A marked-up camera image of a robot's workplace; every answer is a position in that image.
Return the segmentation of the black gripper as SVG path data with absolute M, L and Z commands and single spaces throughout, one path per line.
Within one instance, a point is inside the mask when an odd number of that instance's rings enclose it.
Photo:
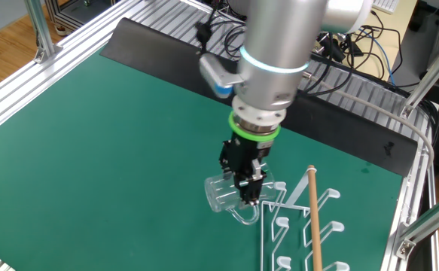
M 245 204 L 257 205 L 267 177 L 261 161 L 269 155 L 272 142 L 256 142 L 233 135 L 222 145 L 219 163 L 223 174 L 234 172 L 234 186 L 239 191 L 240 199 Z

